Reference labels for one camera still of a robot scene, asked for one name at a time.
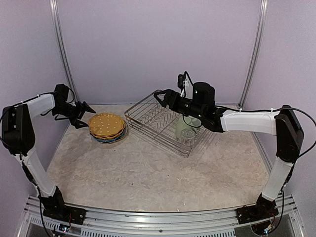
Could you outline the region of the cream bird pattern plate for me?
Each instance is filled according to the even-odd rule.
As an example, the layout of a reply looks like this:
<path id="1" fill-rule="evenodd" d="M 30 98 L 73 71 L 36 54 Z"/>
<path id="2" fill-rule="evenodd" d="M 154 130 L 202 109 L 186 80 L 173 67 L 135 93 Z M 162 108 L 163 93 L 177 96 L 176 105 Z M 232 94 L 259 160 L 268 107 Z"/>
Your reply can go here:
<path id="1" fill-rule="evenodd" d="M 123 138 L 125 138 L 128 134 L 128 125 L 125 123 L 124 124 L 124 129 L 122 131 L 122 133 L 118 136 L 116 136 L 115 138 L 108 138 L 108 139 L 105 139 L 105 138 L 97 138 L 96 136 L 94 136 L 92 133 L 90 133 L 90 135 L 98 142 L 100 143 L 103 143 L 103 144 L 111 144 L 111 143 L 114 143 L 114 142 L 117 142 L 117 141 L 120 141 L 122 140 Z"/>

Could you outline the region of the clear glass cup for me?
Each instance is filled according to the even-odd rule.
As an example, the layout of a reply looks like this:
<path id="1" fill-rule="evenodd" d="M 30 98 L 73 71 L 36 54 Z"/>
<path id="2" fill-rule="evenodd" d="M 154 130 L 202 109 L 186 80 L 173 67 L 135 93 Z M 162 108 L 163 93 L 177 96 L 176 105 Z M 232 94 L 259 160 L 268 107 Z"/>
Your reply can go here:
<path id="1" fill-rule="evenodd" d="M 179 143 L 184 146 L 192 147 L 195 143 L 195 136 L 196 135 L 193 130 L 184 129 L 181 131 Z"/>

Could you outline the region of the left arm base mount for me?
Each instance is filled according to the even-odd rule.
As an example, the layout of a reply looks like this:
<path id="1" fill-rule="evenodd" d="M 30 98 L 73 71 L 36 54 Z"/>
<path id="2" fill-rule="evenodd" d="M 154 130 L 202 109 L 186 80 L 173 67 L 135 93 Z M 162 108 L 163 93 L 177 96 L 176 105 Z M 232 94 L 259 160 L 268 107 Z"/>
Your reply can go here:
<path id="1" fill-rule="evenodd" d="M 83 225 L 86 216 L 86 210 L 83 208 L 62 206 L 44 208 L 43 215 L 55 220 L 67 222 L 70 224 Z"/>

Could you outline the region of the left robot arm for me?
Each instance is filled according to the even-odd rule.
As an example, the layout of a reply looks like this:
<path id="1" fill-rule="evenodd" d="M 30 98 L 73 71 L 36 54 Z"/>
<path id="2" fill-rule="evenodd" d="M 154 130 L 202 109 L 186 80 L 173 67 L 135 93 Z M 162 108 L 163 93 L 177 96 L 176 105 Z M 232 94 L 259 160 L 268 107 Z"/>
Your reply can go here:
<path id="1" fill-rule="evenodd" d="M 81 121 L 83 115 L 95 113 L 86 102 L 69 102 L 70 88 L 56 85 L 53 92 L 39 94 L 26 101 L 5 107 L 0 122 L 0 140 L 9 153 L 19 161 L 28 180 L 36 188 L 43 215 L 68 221 L 74 217 L 70 207 L 65 205 L 59 188 L 49 179 L 36 152 L 36 135 L 32 120 L 52 113 L 55 120 L 69 120 L 76 129 L 87 127 Z"/>

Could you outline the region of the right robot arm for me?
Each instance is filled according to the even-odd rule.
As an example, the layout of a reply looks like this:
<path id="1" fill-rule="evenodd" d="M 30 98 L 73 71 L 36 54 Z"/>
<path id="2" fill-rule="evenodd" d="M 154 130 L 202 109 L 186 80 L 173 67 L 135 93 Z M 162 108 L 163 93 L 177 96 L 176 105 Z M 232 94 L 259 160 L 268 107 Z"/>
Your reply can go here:
<path id="1" fill-rule="evenodd" d="M 240 224 L 278 215 L 275 199 L 291 178 L 304 139 L 292 107 L 250 112 L 220 108 L 215 105 L 214 87 L 205 82 L 194 83 L 191 99 L 172 89 L 157 91 L 154 97 L 164 108 L 199 119 L 212 132 L 248 131 L 275 136 L 276 160 L 263 191 L 255 205 L 238 208 L 236 213 Z"/>

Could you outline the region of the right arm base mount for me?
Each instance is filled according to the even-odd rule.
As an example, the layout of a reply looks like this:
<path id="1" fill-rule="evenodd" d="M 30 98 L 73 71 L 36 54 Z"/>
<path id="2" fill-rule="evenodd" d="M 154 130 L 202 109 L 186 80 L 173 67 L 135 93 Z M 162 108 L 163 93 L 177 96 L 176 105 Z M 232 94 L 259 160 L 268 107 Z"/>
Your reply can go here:
<path id="1" fill-rule="evenodd" d="M 263 205 L 243 206 L 236 209 L 237 220 L 239 224 L 256 222 L 266 218 L 274 217 L 279 214 L 277 207 L 273 206 L 267 209 Z"/>

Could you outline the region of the blue polka dot plate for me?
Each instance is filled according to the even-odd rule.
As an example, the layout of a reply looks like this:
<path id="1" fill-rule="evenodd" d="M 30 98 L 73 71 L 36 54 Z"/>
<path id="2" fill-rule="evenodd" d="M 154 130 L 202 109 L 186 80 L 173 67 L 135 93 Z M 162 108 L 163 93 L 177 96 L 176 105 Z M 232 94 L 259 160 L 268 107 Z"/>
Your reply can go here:
<path id="1" fill-rule="evenodd" d="M 113 142 L 116 142 L 116 141 L 119 141 L 119 140 L 123 139 L 123 138 L 126 136 L 126 134 L 127 134 L 127 129 L 126 129 L 126 131 L 125 131 L 125 133 L 124 133 L 123 135 L 117 137 L 116 139 L 112 139 L 112 140 L 101 140 L 101 139 L 94 138 L 92 135 L 91 135 L 91 136 L 92 136 L 96 141 L 101 142 L 101 143 L 113 143 Z"/>

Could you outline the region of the pale green mug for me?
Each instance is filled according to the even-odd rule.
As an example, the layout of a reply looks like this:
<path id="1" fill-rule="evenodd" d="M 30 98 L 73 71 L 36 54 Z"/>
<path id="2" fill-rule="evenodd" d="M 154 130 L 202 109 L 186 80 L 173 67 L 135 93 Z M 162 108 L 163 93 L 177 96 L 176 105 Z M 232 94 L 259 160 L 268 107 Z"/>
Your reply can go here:
<path id="1" fill-rule="evenodd" d="M 197 128 L 190 126 L 189 123 L 191 122 L 190 116 L 188 117 L 182 117 L 180 116 L 177 123 L 176 123 L 176 128 L 175 128 L 175 136 L 177 139 L 179 139 L 181 131 L 184 129 L 190 129 L 193 130 L 194 132 L 197 132 Z"/>

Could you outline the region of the yellow polka dot plate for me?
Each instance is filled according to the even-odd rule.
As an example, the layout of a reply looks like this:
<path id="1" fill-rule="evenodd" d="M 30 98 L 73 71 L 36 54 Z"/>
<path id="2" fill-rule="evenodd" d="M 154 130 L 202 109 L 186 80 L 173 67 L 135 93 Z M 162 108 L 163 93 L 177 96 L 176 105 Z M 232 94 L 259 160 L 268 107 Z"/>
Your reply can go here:
<path id="1" fill-rule="evenodd" d="M 124 129 L 121 129 L 118 134 L 115 134 L 115 135 L 112 135 L 112 136 L 97 136 L 97 135 L 94 135 L 91 132 L 89 134 L 92 135 L 94 138 L 97 138 L 97 139 L 112 140 L 112 139 L 116 139 L 117 137 L 123 135 L 125 133 L 126 129 L 127 129 L 127 127 L 124 127 Z"/>
<path id="2" fill-rule="evenodd" d="M 124 129 L 124 120 L 114 113 L 100 113 L 94 115 L 89 121 L 89 131 L 97 136 L 112 136 Z"/>

